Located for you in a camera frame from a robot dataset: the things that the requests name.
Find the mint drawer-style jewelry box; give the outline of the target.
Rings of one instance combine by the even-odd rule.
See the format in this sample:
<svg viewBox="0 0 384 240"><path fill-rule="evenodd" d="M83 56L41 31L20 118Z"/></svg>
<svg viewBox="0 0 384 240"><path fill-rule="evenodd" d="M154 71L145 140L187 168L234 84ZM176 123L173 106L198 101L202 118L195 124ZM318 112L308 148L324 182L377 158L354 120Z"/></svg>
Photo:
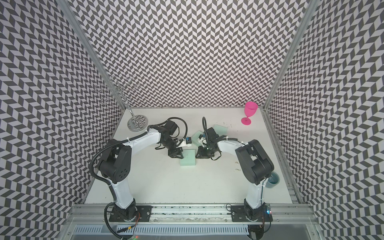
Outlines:
<svg viewBox="0 0 384 240"><path fill-rule="evenodd" d="M227 134L228 133L227 127L220 126L220 125L214 125L213 128L219 137L228 135Z"/></svg>

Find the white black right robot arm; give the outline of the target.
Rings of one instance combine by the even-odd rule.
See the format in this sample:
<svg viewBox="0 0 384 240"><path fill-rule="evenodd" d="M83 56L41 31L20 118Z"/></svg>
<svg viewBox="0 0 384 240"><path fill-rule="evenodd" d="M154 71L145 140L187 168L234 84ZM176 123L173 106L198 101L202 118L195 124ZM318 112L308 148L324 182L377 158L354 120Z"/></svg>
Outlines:
<svg viewBox="0 0 384 240"><path fill-rule="evenodd" d="M199 147L197 159L218 160L223 153L237 158L241 171L250 183L245 198L245 209L255 211L261 209L265 203L264 188L275 166L257 140L243 143L236 138L219 136L214 128L209 128L198 136Z"/></svg>

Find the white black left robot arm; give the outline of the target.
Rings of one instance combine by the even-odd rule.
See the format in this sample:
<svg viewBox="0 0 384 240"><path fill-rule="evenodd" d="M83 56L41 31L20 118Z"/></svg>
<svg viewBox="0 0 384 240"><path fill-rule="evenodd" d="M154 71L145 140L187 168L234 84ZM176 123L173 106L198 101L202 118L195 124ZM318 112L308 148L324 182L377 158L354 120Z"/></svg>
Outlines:
<svg viewBox="0 0 384 240"><path fill-rule="evenodd" d="M147 130L138 136L124 141L112 139L92 159L90 172L96 179L108 185L114 205L127 210L134 205L134 197L128 183L132 156L153 144L160 144L168 150L170 158L183 159L182 143L187 140L187 134L186 121L171 117L160 124L149 125Z"/></svg>

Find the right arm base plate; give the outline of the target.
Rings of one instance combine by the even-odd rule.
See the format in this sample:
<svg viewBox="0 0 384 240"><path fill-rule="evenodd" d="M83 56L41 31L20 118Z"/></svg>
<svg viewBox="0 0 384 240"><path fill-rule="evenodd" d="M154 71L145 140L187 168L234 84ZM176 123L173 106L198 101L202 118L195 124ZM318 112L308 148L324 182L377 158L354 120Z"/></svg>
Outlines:
<svg viewBox="0 0 384 240"><path fill-rule="evenodd" d="M232 222L242 223L271 223L273 221L272 212L269 205L263 204L257 209L252 209L244 205L230 206Z"/></svg>

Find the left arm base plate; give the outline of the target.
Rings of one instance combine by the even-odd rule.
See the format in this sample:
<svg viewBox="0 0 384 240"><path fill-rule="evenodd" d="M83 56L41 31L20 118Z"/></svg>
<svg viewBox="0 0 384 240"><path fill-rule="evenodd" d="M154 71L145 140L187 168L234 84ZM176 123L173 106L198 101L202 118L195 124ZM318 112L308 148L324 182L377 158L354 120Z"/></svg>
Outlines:
<svg viewBox="0 0 384 240"><path fill-rule="evenodd" d="M139 223L149 222L153 207L150 205L129 207L124 210L116 205L113 206L109 221L113 223L135 222L139 218Z"/></svg>

